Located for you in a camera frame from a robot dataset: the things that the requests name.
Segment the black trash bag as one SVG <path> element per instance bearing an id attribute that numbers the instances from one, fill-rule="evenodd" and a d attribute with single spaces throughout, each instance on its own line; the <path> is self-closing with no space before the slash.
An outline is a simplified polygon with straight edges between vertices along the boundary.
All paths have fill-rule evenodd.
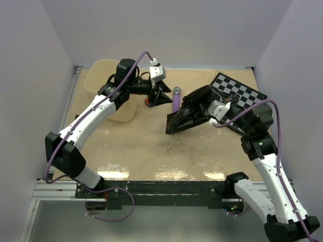
<path id="1" fill-rule="evenodd" d="M 229 94 L 212 85 L 202 86 L 183 97 L 178 111 L 167 115 L 166 134 L 175 134 L 198 125 L 211 118 L 208 108 L 213 101 L 223 103 Z"/>

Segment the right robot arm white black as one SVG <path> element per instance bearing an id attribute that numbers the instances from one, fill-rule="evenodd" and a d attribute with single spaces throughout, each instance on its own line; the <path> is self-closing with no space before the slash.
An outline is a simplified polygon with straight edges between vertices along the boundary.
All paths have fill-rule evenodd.
<path id="1" fill-rule="evenodd" d="M 227 177 L 225 193 L 230 198 L 241 197 L 257 213 L 263 222 L 270 241 L 315 241 L 312 233 L 320 223 L 316 216 L 310 216 L 297 198 L 281 163 L 281 142 L 275 142 L 268 132 L 276 114 L 280 123 L 279 110 L 271 99 L 263 100 L 243 110 L 232 101 L 217 104 L 211 114 L 216 120 L 229 118 L 224 124 L 236 123 L 245 129 L 241 146 L 249 160 L 258 170 L 270 195 L 266 198 L 253 187 L 243 174 Z"/>

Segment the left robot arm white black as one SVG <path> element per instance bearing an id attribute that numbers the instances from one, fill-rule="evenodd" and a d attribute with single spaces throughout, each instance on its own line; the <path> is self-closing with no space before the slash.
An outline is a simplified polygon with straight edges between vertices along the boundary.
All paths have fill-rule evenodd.
<path id="1" fill-rule="evenodd" d="M 170 88 L 164 83 L 166 71 L 156 59 L 151 60 L 148 79 L 139 75 L 138 62 L 124 58 L 116 66 L 114 74 L 99 89 L 91 104 L 66 128 L 45 137 L 46 159 L 50 166 L 87 187 L 94 198 L 104 194 L 104 179 L 86 165 L 81 154 L 87 139 L 103 120 L 114 114 L 130 95 L 145 95 L 150 107 L 172 103 L 167 96 Z"/>

